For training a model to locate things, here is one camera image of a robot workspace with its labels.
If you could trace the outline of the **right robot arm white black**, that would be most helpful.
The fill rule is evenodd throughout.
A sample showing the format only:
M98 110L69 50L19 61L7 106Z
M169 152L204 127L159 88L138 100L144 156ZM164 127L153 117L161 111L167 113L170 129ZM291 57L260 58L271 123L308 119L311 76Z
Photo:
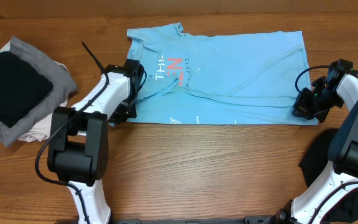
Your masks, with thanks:
M323 122L329 110L347 106L349 114L328 147L328 162L308 189L289 201L266 223L320 223L348 193L358 188L358 70L339 59L328 74L300 90L293 115Z

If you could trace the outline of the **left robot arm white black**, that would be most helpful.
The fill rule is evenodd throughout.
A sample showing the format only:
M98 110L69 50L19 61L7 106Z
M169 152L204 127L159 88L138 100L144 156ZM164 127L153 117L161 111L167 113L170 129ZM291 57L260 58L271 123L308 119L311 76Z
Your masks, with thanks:
M52 114L47 166L71 192L78 223L112 223L102 177L109 160L108 126L137 116L135 99L145 82L137 60L108 65L98 85L71 108Z

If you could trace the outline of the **light blue printed t-shirt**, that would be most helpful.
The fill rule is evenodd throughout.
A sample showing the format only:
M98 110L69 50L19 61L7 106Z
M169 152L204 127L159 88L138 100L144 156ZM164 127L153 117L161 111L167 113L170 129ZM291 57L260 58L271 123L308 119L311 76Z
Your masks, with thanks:
M128 58L145 68L138 123L294 124L298 89L310 86L303 34L191 35L180 23L129 29Z

